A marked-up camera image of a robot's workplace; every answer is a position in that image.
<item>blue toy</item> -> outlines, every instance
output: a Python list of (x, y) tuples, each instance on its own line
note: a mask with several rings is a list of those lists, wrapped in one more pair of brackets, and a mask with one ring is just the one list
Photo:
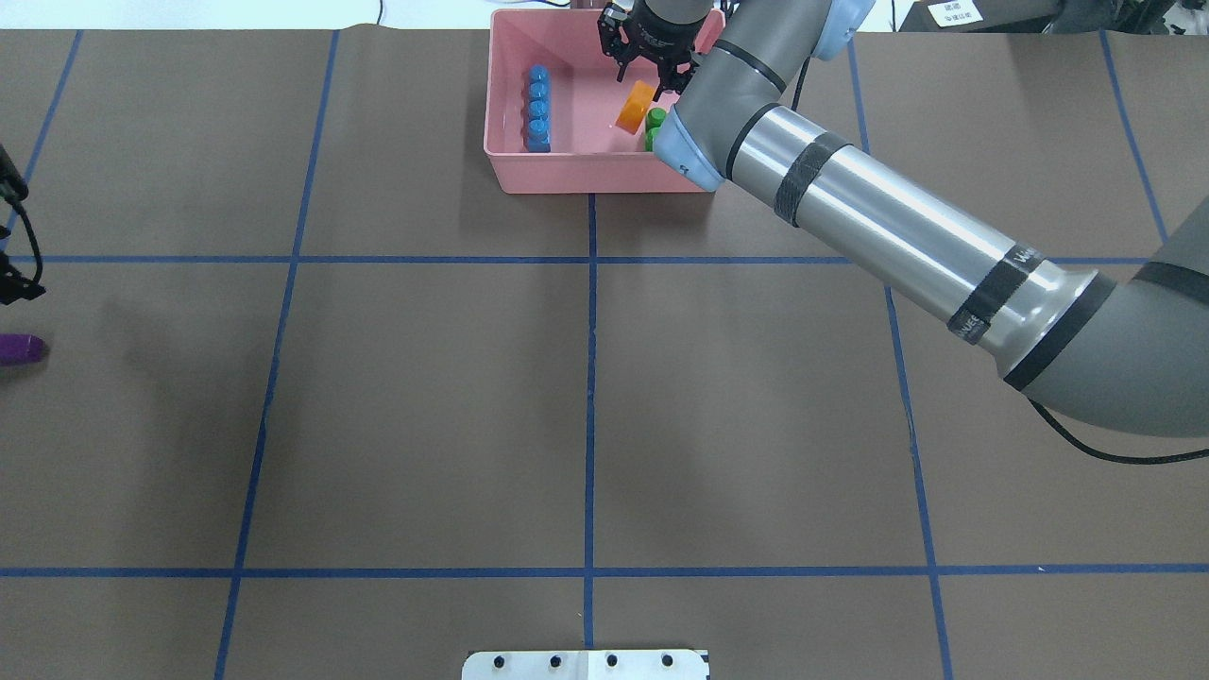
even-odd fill
[(530, 68), (528, 125), (525, 148), (531, 152), (550, 151), (550, 70), (542, 64)]

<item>grid line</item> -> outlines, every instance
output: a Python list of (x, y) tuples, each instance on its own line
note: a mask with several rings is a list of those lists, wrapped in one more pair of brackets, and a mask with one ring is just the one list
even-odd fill
[[(1209, 574), (1209, 563), (951, 564), (880, 566), (595, 566), (594, 578), (837, 578), (872, 576), (1089, 576)], [(478, 580), (584, 578), (580, 566), (504, 567), (173, 567), (173, 566), (7, 566), (0, 578), (306, 578), (306, 580)]]
[[(861, 146), (869, 152), (869, 128), (864, 115), (864, 103), (861, 96), (861, 69), (856, 57), (856, 39), (848, 44), (848, 62), (852, 75), (852, 97), (856, 99), (856, 119), (861, 127)], [(898, 391), (907, 417), (907, 432), (910, 444), (912, 467), (915, 477), (915, 502), (919, 508), (920, 532), (924, 537), (924, 558), (927, 560), (927, 581), (932, 593), (932, 613), (936, 618), (936, 638), (941, 653), (941, 669), (944, 680), (953, 680), (953, 658), (949, 653), (949, 630), (944, 622), (944, 600), (941, 595), (941, 577), (936, 570), (936, 547), (932, 541), (932, 520), (927, 512), (927, 491), (924, 486), (924, 466), (919, 457), (919, 437), (915, 431), (915, 414), (910, 403), (910, 385), (907, 380), (907, 361), (903, 357), (902, 335), (898, 332), (898, 311), (895, 309), (895, 296), (890, 287), (885, 287), (886, 316), (890, 322), (890, 339), (893, 344), (895, 365), (898, 371)]]
[[(33, 263), (31, 255), (10, 255), (15, 263)], [(293, 255), (44, 255), (48, 264), (65, 265), (161, 265), (161, 264), (290, 264)], [(1144, 265), (1146, 257), (1053, 257), (1059, 265)], [(395, 265), (800, 265), (848, 266), (852, 260), (839, 255), (765, 257), (765, 255), (299, 255), (299, 265), (316, 264), (395, 264)]]
[(584, 647), (595, 646), (594, 621), (596, 567), (596, 290), (598, 282), (596, 195), (588, 195), (588, 399), (584, 440)]
[[(54, 120), (54, 113), (59, 110), (59, 102), (63, 99), (63, 91), (66, 90), (68, 76), (71, 75), (71, 67), (75, 65), (75, 57), (80, 52), (81, 40), (83, 40), (83, 30), (77, 30), (75, 38), (71, 39), (71, 48), (68, 50), (68, 58), (63, 62), (63, 71), (59, 73), (59, 82), (54, 86), (54, 94), (51, 97), (51, 105), (46, 108), (46, 116), (42, 119), (42, 127), (37, 131), (37, 138), (34, 139), (34, 150), (29, 152), (29, 162), (25, 163), (25, 184), (34, 180), (34, 171), (37, 169), (37, 159), (42, 156), (42, 145), (46, 144), (46, 136), (51, 132), (51, 121)], [(17, 212), (10, 209), (8, 220), (5, 223), (5, 227), (12, 232), (12, 227), (16, 221)], [(8, 238), (0, 238), (0, 252), (4, 252), (7, 243)]]
[(314, 169), (319, 160), (319, 143), (323, 139), (323, 121), (328, 109), (328, 94), (331, 92), (331, 75), (336, 65), (336, 50), (340, 45), (340, 31), (331, 31), (328, 46), (328, 65), (323, 76), (323, 90), (319, 93), (319, 110), (316, 114), (314, 136), (311, 139), (311, 156), (307, 161), (306, 179), (302, 184), (302, 200), (299, 204), (297, 225), (294, 229), (294, 249), (290, 254), (290, 270), (285, 277), (285, 292), (282, 294), (282, 311), (277, 319), (277, 335), (273, 339), (273, 355), (268, 367), (268, 380), (265, 386), (265, 402), (260, 410), (260, 427), (256, 433), (256, 449), (251, 459), (251, 473), (248, 478), (248, 494), (243, 505), (243, 517), (239, 523), (239, 540), (236, 544), (235, 569), (231, 576), (231, 589), (227, 594), (226, 615), (222, 620), (222, 634), (219, 639), (218, 657), (214, 662), (214, 680), (222, 680), (226, 672), (227, 651), (231, 647), (231, 632), (235, 626), (236, 607), (239, 603), (239, 586), (244, 559), (248, 554), (248, 536), (251, 531), (251, 513), (256, 505), (256, 489), (260, 484), (260, 469), (265, 460), (265, 442), (268, 437), (268, 411), (273, 405), (273, 392), (280, 370), (282, 344), (285, 339), (285, 324), (290, 316), (290, 302), (294, 298), (294, 283), (297, 280), (299, 257), (302, 252), (302, 236), (306, 231), (307, 209), (311, 203), (311, 188), (314, 183)]
[(1141, 188), (1146, 192), (1146, 202), (1150, 203), (1150, 214), (1155, 217), (1155, 226), (1158, 229), (1158, 237), (1167, 242), (1167, 225), (1163, 224), (1163, 214), (1158, 211), (1158, 201), (1155, 200), (1155, 189), (1150, 184), (1150, 174), (1146, 172), (1146, 163), (1141, 160), (1141, 150), (1138, 148), (1138, 139), (1133, 133), (1133, 125), (1129, 123), (1129, 111), (1126, 110), (1126, 99), (1121, 94), (1121, 81), (1117, 80), (1117, 67), (1112, 60), (1112, 48), (1109, 46), (1109, 34), (1100, 29), (1100, 47), (1104, 51), (1104, 65), (1109, 69), (1109, 81), (1112, 82), (1112, 96), (1117, 100), (1117, 114), (1121, 116), (1121, 127), (1126, 131), (1126, 142), (1129, 143), (1129, 152), (1133, 154), (1134, 165), (1138, 166), (1138, 177), (1141, 178)]

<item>green cylinder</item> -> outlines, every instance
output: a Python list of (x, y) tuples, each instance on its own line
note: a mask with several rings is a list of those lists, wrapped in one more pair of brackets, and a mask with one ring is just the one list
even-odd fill
[(665, 120), (667, 120), (667, 111), (663, 109), (652, 108), (649, 111), (647, 111), (647, 132), (650, 132), (652, 129), (655, 129), (659, 126), (664, 125)]

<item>purple marker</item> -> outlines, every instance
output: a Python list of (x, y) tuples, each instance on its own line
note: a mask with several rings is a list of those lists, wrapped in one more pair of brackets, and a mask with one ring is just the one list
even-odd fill
[(46, 356), (46, 342), (35, 335), (0, 334), (0, 365), (36, 364)]

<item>pink bin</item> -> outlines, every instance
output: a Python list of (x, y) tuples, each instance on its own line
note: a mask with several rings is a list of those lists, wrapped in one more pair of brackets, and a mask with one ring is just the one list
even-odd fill
[[(482, 149), (508, 194), (650, 194), (701, 191), (642, 150), (642, 132), (613, 126), (636, 80), (659, 83), (655, 65), (638, 58), (625, 82), (617, 63), (601, 53), (598, 10), (497, 10), (491, 15), (487, 64), (487, 120)], [(722, 12), (712, 11), (698, 34), (707, 51), (722, 33)], [(525, 149), (525, 93), (528, 69), (550, 70), (550, 152)], [(667, 109), (675, 93), (655, 105)]]

